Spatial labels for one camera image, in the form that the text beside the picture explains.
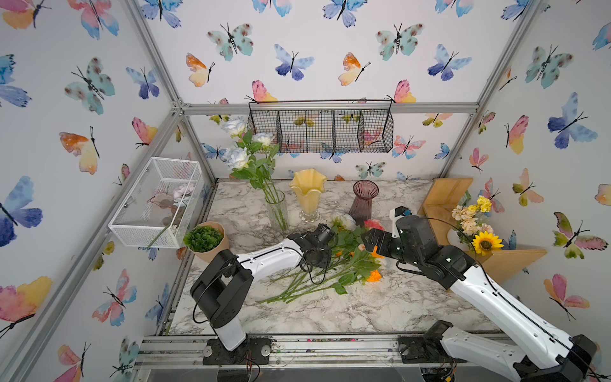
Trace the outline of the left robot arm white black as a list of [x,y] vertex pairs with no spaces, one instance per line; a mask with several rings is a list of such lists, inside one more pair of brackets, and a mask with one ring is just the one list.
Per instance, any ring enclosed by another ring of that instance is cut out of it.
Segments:
[[238,314],[252,285],[296,267],[307,273],[315,268],[326,272],[334,237],[329,226],[319,224],[313,231],[291,234],[259,251],[236,255],[227,249],[215,255],[191,286],[190,295],[225,350],[235,351],[248,340]]

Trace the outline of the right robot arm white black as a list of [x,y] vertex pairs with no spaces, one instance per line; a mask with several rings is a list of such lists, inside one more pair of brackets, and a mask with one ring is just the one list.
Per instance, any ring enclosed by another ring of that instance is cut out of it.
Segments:
[[461,296],[513,342],[496,342],[440,320],[426,333],[431,345],[511,381],[585,381],[595,376],[592,362],[598,347],[592,340],[548,323],[460,248],[440,245],[427,218],[394,216],[393,222],[391,232],[370,229],[363,234],[366,250],[409,265],[410,273]]

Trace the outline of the white rose stem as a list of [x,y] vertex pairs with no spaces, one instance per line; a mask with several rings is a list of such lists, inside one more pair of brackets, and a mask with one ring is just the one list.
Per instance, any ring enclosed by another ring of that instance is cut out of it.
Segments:
[[270,191],[272,167],[269,158],[257,159],[247,148],[234,146],[228,148],[221,159],[234,178],[249,181],[254,189]]
[[247,154],[258,153],[263,149],[263,145],[255,140],[255,135],[248,128],[248,122],[244,117],[236,117],[226,121],[221,128],[229,133],[230,137],[235,140],[232,146],[228,147],[224,152],[224,157],[228,158],[230,154],[241,151]]
[[271,167],[272,167],[272,173],[271,173],[271,187],[270,187],[270,191],[267,193],[263,190],[263,194],[264,197],[266,197],[267,195],[271,195],[274,194],[277,191],[281,191],[279,190],[274,181],[273,181],[273,174],[275,173],[275,156],[276,154],[278,154],[278,150],[279,150],[279,145],[278,143],[276,143],[275,137],[272,135],[272,133],[259,133],[255,135],[255,140],[257,142],[262,143],[263,145],[263,149],[261,150],[264,154],[264,158],[269,158],[271,161]]
[[356,229],[356,221],[349,214],[336,216],[333,225],[340,230],[354,231]]

